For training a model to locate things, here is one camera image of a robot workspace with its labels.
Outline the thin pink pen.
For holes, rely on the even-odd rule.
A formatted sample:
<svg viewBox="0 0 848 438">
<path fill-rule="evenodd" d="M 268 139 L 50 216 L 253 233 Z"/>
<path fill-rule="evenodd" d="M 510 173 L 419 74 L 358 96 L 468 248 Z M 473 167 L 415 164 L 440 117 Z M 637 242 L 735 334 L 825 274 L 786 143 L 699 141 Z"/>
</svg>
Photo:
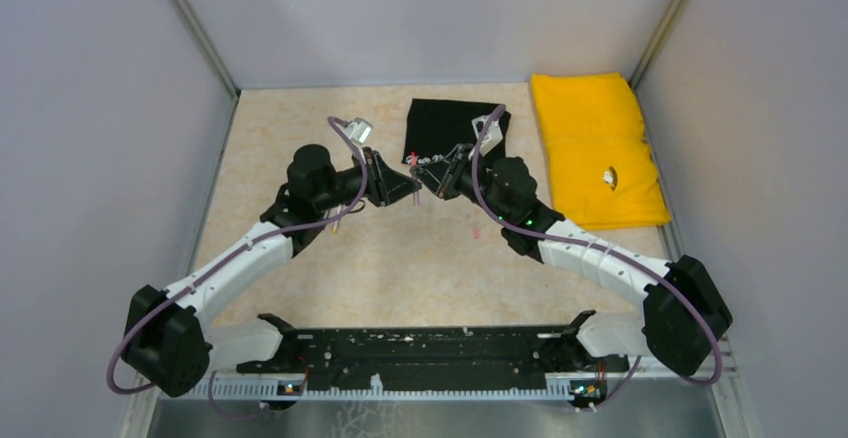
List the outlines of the thin pink pen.
<svg viewBox="0 0 848 438">
<path fill-rule="evenodd" d="M 411 152 L 410 153 L 410 160 L 409 160 L 410 175 L 411 175 L 411 177 L 412 177 L 412 179 L 413 179 L 413 181 L 415 182 L 415 185 L 416 185 L 416 188 L 412 193 L 412 199 L 413 199 L 413 205 L 415 207 L 420 207 L 421 206 L 421 196 L 420 196 L 421 183 L 420 183 L 419 179 L 417 178 L 417 176 L 415 175 L 415 173 L 413 172 L 413 168 L 417 164 L 418 164 L 418 156 L 415 152 Z"/>
</svg>

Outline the white yellow marker pen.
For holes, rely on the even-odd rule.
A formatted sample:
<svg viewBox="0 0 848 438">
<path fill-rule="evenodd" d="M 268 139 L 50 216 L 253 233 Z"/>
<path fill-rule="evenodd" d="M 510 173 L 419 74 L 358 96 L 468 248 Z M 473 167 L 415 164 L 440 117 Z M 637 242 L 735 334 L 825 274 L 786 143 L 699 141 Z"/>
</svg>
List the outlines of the white yellow marker pen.
<svg viewBox="0 0 848 438">
<path fill-rule="evenodd" d="M 336 235 L 338 233 L 338 230 L 340 228 L 340 221 L 342 219 L 342 211 L 343 210 L 344 210 L 344 207 L 339 206 L 336 214 L 334 215 L 334 221 L 333 221 L 332 226 L 331 226 L 331 233 L 333 235 Z"/>
</svg>

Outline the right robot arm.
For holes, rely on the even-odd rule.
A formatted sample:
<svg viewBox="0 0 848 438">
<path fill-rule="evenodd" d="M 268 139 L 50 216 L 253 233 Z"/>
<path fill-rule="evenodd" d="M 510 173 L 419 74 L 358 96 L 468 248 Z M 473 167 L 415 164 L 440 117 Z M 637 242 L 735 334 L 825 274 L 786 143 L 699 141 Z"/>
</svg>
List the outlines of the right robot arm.
<svg viewBox="0 0 848 438">
<path fill-rule="evenodd" d="M 517 254 L 575 273 L 631 305 L 629 313 L 580 318 L 563 343 L 569 366 L 588 370 L 602 357 L 648 356 L 696 384 L 710 365 L 706 381 L 718 381 L 719 341 L 733 317 L 701 261 L 647 256 L 584 230 L 538 198 L 538 183 L 518 157 L 487 167 L 459 145 L 444 159 L 413 166 L 411 174 L 440 199 L 465 197 L 483 209 Z"/>
</svg>

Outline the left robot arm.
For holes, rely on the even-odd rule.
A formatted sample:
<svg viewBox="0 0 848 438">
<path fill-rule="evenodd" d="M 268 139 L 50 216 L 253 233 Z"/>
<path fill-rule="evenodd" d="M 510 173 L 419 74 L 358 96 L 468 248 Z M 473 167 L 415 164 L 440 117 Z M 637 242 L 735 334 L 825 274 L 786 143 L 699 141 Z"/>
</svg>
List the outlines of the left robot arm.
<svg viewBox="0 0 848 438">
<path fill-rule="evenodd" d="M 213 323 L 259 278 L 304 251 L 335 221 L 332 209 L 351 211 L 361 200 L 386 207 L 421 188 L 371 148 L 355 150 L 353 162 L 338 171 L 325 147 L 300 147 L 275 201 L 234 245 L 164 289 L 147 285 L 134 294 L 110 363 L 123 361 L 170 397 L 186 394 L 215 371 L 248 362 L 264 362 L 277 372 L 292 369 L 300 346 L 270 319 Z"/>
</svg>

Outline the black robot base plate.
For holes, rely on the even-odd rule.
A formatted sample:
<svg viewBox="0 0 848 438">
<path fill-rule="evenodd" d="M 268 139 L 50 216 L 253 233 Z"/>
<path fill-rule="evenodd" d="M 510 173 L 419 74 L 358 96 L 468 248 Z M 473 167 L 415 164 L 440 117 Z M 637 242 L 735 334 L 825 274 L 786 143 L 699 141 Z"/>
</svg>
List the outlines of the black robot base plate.
<svg viewBox="0 0 848 438">
<path fill-rule="evenodd" d="M 415 328 L 283 327 L 269 359 L 241 374 L 304 374 L 315 392 L 542 391 L 550 374 L 628 372 L 625 357 L 589 355 L 575 327 L 559 325 Z"/>
</svg>

